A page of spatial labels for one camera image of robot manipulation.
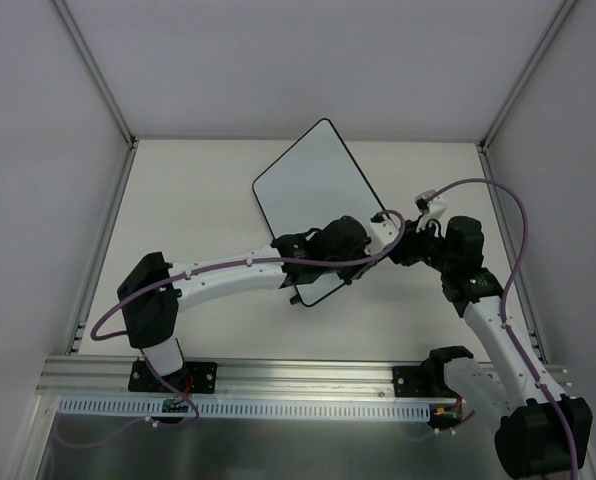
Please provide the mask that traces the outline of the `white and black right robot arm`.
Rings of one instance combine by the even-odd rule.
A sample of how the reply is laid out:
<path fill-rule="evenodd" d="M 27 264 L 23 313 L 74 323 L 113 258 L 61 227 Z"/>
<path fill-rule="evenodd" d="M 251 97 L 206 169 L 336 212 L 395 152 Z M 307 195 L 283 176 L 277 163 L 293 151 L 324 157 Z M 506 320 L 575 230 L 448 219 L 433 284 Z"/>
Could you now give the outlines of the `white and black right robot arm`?
<path fill-rule="evenodd" d="M 513 479 L 567 473 L 577 478 L 585 462 L 592 412 L 568 396 L 515 332 L 504 289 L 484 267 L 484 234 L 479 221 L 457 216 L 439 234 L 434 220 L 404 224 L 390 254 L 402 266 L 423 263 L 440 274 L 442 292 L 480 341 L 497 373 L 491 379 L 460 346 L 430 352 L 419 367 L 427 389 L 451 392 L 472 405 L 493 433 L 501 466 Z"/>

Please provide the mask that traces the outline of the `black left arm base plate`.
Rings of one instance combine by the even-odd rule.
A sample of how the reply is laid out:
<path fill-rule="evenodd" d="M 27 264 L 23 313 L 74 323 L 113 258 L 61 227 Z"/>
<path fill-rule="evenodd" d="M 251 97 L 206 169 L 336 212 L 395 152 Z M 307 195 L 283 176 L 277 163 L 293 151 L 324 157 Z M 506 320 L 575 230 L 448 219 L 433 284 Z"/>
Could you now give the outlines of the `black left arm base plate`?
<path fill-rule="evenodd" d="M 164 376 L 166 383 L 187 394 L 213 394 L 218 364 L 215 362 L 185 361 L 184 367 Z M 149 370 L 144 360 L 136 360 L 128 380 L 128 390 L 138 393 L 170 393 Z"/>

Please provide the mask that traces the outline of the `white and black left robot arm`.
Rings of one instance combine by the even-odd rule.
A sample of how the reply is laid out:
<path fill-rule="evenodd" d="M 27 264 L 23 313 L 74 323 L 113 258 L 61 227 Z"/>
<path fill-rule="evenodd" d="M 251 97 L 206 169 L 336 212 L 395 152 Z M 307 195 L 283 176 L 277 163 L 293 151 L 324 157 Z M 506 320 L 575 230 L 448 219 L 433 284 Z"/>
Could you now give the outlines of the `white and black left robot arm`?
<path fill-rule="evenodd" d="M 365 226 L 343 216 L 222 261 L 173 264 L 161 252 L 147 254 L 117 289 L 130 346 L 146 357 L 153 381 L 174 391 L 186 379 L 174 338 L 180 312 L 229 295 L 312 284 L 330 273 L 348 279 L 362 269 L 349 263 L 367 258 L 369 243 Z"/>

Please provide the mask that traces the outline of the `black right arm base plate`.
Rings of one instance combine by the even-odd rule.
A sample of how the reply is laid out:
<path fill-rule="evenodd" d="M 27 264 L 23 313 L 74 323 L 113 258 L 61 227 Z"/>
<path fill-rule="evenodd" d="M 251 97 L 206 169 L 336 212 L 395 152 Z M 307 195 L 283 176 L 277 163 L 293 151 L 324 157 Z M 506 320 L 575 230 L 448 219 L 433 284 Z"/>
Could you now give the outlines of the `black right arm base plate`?
<path fill-rule="evenodd" d="M 392 368 L 396 398 L 432 398 L 436 396 L 433 378 L 422 366 L 397 365 Z"/>

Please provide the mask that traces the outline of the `whiteboard with rabbit drawing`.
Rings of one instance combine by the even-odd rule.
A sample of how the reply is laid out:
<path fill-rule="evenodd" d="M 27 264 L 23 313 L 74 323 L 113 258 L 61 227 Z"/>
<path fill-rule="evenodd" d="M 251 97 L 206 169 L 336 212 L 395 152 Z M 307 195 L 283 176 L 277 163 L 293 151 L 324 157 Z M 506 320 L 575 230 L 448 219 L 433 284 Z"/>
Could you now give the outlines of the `whiteboard with rabbit drawing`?
<path fill-rule="evenodd" d="M 385 209 L 328 118 L 259 174 L 252 191 L 273 238 L 324 228 L 345 215 L 367 224 Z"/>

